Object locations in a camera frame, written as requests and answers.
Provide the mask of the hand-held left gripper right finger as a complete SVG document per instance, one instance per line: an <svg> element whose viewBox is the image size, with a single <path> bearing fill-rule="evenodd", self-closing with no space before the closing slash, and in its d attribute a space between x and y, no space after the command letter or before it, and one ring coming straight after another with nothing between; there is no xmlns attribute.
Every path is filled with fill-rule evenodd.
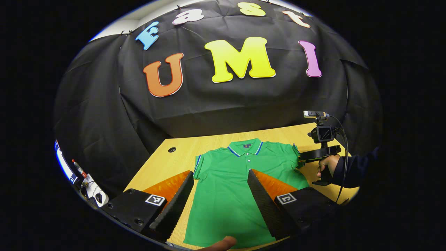
<svg viewBox="0 0 446 251"><path fill-rule="evenodd" d="M247 184L276 240L302 235L343 208L313 187L296 189L259 170L248 171Z"/></svg>

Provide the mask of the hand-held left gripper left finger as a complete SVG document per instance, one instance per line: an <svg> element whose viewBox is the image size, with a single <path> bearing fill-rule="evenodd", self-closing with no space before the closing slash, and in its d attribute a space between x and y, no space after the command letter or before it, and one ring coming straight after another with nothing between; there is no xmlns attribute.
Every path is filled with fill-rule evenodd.
<svg viewBox="0 0 446 251"><path fill-rule="evenodd" d="M165 242L171 237L193 186L193 172L187 170L143 191L127 189L102 206L102 210L129 229Z"/></svg>

